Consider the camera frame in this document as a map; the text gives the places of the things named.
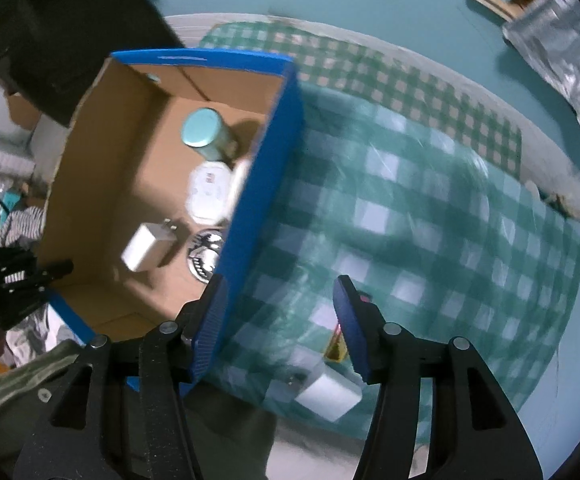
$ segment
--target cylindrical container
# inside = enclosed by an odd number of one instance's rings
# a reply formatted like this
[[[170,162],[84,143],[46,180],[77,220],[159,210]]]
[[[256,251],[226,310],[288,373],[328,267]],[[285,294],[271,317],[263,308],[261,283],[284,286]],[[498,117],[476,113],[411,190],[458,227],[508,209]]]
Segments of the cylindrical container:
[[[181,140],[205,160],[230,162],[237,154],[237,142],[221,115],[212,108],[199,108],[186,118]]]

